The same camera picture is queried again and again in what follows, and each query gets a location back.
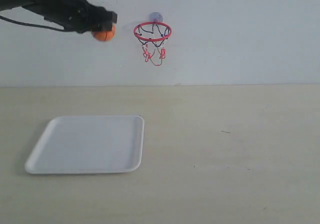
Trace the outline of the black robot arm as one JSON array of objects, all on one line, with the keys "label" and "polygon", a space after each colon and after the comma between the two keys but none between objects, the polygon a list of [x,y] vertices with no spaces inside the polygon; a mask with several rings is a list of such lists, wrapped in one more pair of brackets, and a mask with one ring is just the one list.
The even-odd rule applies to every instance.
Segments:
[{"label": "black robot arm", "polygon": [[118,21],[118,14],[102,6],[96,6],[87,0],[0,0],[0,10],[23,8],[42,16],[45,21],[55,23],[62,29],[25,23],[1,16],[0,19],[12,24],[53,30],[57,32],[86,32],[111,31]]}]

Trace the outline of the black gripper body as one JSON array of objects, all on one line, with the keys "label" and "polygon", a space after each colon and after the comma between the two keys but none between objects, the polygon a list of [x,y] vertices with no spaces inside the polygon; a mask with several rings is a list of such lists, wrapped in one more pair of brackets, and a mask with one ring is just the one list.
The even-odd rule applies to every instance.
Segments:
[{"label": "black gripper body", "polygon": [[90,15],[91,7],[86,0],[32,0],[24,8],[62,26],[65,32],[84,33],[97,26]]}]

